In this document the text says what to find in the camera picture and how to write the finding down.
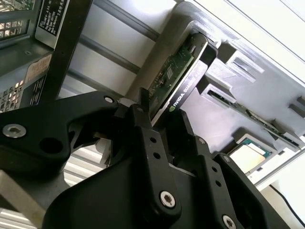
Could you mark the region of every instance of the white wall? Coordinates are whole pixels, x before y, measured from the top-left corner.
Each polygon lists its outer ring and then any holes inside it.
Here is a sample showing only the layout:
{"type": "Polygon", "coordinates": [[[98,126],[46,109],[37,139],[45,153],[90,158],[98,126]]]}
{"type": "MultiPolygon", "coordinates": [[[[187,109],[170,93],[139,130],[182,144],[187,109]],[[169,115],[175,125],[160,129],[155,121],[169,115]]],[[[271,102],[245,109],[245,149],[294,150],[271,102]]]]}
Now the white wall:
{"type": "MultiPolygon", "coordinates": [[[[272,185],[288,200],[296,214],[305,222],[305,156],[289,165],[281,177],[272,185]]],[[[303,229],[291,213],[283,199],[270,187],[261,191],[272,207],[284,219],[291,229],[303,229]]]]}

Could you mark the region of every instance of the ventilation grille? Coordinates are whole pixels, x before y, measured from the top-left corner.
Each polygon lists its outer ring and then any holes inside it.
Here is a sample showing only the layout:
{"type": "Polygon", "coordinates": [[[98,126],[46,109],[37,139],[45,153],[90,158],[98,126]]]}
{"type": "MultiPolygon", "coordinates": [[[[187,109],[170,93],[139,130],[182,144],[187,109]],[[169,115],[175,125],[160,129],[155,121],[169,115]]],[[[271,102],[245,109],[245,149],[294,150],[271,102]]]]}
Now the ventilation grille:
{"type": "Polygon", "coordinates": [[[24,34],[27,27],[26,21],[10,21],[0,23],[0,41],[6,38],[24,34]]]}
{"type": "Polygon", "coordinates": [[[12,111],[19,108],[23,80],[0,93],[0,112],[12,111]]]}
{"type": "Polygon", "coordinates": [[[30,106],[34,106],[38,104],[45,78],[46,78],[45,76],[42,77],[34,84],[33,96],[30,99],[30,106]]]}

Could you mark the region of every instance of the label sticker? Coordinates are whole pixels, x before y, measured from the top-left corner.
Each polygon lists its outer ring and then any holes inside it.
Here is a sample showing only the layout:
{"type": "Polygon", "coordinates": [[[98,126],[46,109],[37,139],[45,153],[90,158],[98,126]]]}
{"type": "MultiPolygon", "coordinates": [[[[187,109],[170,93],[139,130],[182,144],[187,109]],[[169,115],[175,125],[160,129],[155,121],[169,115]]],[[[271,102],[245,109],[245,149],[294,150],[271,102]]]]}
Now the label sticker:
{"type": "Polygon", "coordinates": [[[56,37],[66,5],[67,0],[45,0],[38,26],[56,37]]]}
{"type": "Polygon", "coordinates": [[[167,69],[167,78],[170,79],[170,78],[172,77],[172,75],[173,75],[172,68],[169,67],[169,68],[167,69]]]}
{"type": "Polygon", "coordinates": [[[52,57],[52,54],[50,54],[46,57],[43,57],[42,59],[40,59],[39,61],[37,61],[35,63],[32,63],[28,68],[27,75],[25,77],[25,83],[36,78],[41,73],[46,71],[50,65],[51,57],[52,57]]]}

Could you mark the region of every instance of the green circuit board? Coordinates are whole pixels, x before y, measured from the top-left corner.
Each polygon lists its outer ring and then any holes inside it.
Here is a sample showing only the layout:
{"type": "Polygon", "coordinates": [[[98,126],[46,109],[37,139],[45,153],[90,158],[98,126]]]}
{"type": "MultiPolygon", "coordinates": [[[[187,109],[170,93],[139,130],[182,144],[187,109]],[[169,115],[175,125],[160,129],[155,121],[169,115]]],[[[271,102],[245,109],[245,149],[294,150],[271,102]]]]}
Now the green circuit board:
{"type": "Polygon", "coordinates": [[[171,91],[184,75],[194,59],[193,55],[182,46],[176,55],[170,56],[151,84],[149,91],[150,115],[153,117],[171,91]]]}

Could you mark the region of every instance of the white surface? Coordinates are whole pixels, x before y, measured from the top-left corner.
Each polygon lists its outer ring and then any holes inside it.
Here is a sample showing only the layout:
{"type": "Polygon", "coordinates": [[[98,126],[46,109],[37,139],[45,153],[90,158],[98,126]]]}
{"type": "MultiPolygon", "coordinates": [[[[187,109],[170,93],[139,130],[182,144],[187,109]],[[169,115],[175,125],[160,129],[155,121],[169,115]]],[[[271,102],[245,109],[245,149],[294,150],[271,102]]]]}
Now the white surface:
{"type": "Polygon", "coordinates": [[[161,33],[176,5],[174,0],[110,0],[136,19],[161,33]]]}
{"type": "Polygon", "coordinates": [[[302,0],[281,0],[296,15],[305,20],[305,1],[302,0]]]}
{"type": "Polygon", "coordinates": [[[89,93],[96,91],[94,88],[66,75],[61,91],[59,93],[60,98],[67,98],[78,94],[89,93]]]}
{"type": "MultiPolygon", "coordinates": [[[[292,78],[297,77],[305,82],[305,64],[302,60],[293,55],[283,45],[269,36],[259,26],[253,24],[243,14],[232,8],[224,0],[197,0],[199,4],[204,6],[211,14],[225,22],[229,27],[246,38],[250,43],[264,52],[272,60],[283,67],[286,73],[291,73],[292,78]]],[[[290,34],[290,42],[294,42],[294,34],[290,34]]]]}
{"type": "Polygon", "coordinates": [[[305,23],[280,0],[228,1],[305,60],[305,23]]]}
{"type": "Polygon", "coordinates": [[[265,160],[261,154],[246,145],[241,146],[234,151],[230,155],[230,158],[244,173],[249,172],[251,169],[265,160]]]}
{"type": "Polygon", "coordinates": [[[285,221],[285,223],[289,226],[290,229],[303,229],[302,225],[291,213],[290,209],[285,204],[283,199],[273,189],[267,187],[263,191],[261,191],[261,193],[267,199],[269,204],[280,215],[280,217],[282,217],[282,219],[285,221]]]}
{"type": "Polygon", "coordinates": [[[81,44],[76,47],[70,68],[122,95],[135,79],[134,73],[81,44]]]}
{"type": "Polygon", "coordinates": [[[154,46],[152,40],[95,5],[90,9],[82,33],[139,67],[154,46]]]}

